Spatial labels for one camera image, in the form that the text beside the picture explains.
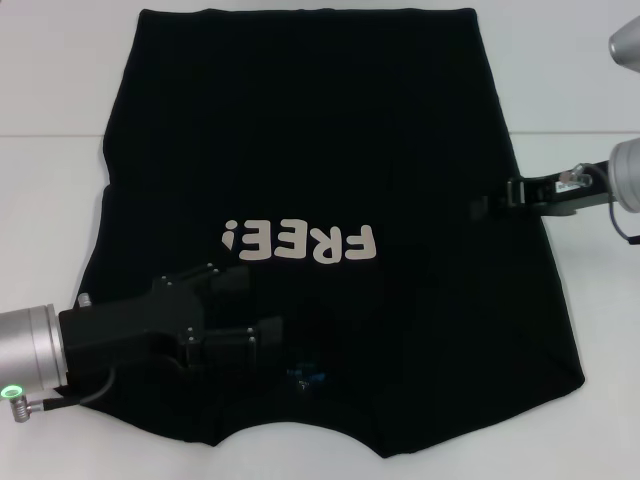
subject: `white table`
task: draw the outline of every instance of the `white table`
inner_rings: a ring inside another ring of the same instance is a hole
[[[608,158],[640,136],[640,75],[609,58],[632,0],[0,3],[0,311],[70,307],[96,239],[107,175],[101,134],[142,8],[457,8],[480,17],[525,175]],[[640,234],[640,216],[618,209]],[[84,408],[13,423],[0,404],[1,478],[636,479],[640,475],[640,247],[605,207],[546,220],[586,385],[561,400],[414,455],[378,458],[320,428],[245,430],[219,447],[156,437]]]

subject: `cable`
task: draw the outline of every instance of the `cable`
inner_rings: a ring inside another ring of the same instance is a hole
[[[609,197],[609,217],[611,217],[611,223],[613,224],[613,228],[616,229],[616,232],[618,232],[618,235],[624,238],[625,241],[627,241],[629,244],[632,244],[629,236],[622,231],[622,229],[618,225],[618,222],[616,221],[616,216],[613,211],[613,202],[614,202],[613,190],[611,190],[611,183],[609,182],[609,176],[605,173],[604,170],[602,170],[597,165],[594,165],[593,163],[583,163],[582,166],[585,169],[593,170],[595,173],[598,174],[598,176],[604,182],[604,185],[607,188],[607,195]]]
[[[116,380],[116,370],[112,368],[109,370],[109,377],[104,386],[95,393],[87,395],[86,397],[67,397],[67,398],[48,398],[42,401],[43,409],[45,411],[56,410],[58,408],[73,407],[74,405],[87,405],[95,402],[104,396],[113,386]]]

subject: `white lettering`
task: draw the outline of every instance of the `white lettering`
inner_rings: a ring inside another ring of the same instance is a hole
[[[292,248],[278,247],[274,252],[276,257],[301,259],[307,256],[307,231],[309,226],[304,220],[282,220],[283,228],[293,228],[293,232],[280,232],[278,240],[292,243]]]
[[[376,256],[376,241],[373,238],[373,230],[369,225],[363,225],[360,229],[360,235],[351,235],[347,237],[349,245],[362,245],[361,249],[351,249],[344,253],[349,260],[369,260]]]
[[[235,220],[229,220],[225,224],[225,227],[227,227],[227,230],[235,230],[237,226],[238,226],[238,222],[236,222]],[[236,235],[233,232],[224,232],[222,234],[222,243],[224,243],[224,245],[229,250],[231,250],[233,248],[233,241],[234,241],[235,237],[236,237]]]
[[[316,259],[316,262],[328,265],[338,263],[342,259],[342,234],[338,227],[331,227],[329,231],[331,237],[327,237],[322,230],[317,228],[312,228],[310,233],[318,241],[318,245],[313,250],[313,258]],[[329,257],[324,256],[327,250],[331,251]]]
[[[242,250],[242,260],[266,260],[271,258],[271,223],[268,220],[247,220],[245,228],[257,229],[257,233],[247,233],[242,236],[245,245],[258,245],[257,250]]]

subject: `black t-shirt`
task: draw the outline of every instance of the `black t-shirt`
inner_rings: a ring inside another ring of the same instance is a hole
[[[104,154],[81,291],[248,265],[286,365],[238,385],[121,367],[101,411],[212,445],[296,421],[386,457],[584,381],[540,219],[469,220],[518,173],[473,10],[145,10]]]

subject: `green indicator light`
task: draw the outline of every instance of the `green indicator light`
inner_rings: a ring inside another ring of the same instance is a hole
[[[0,392],[0,397],[2,398],[16,398],[22,395],[22,387],[19,385],[9,385],[4,387]]]

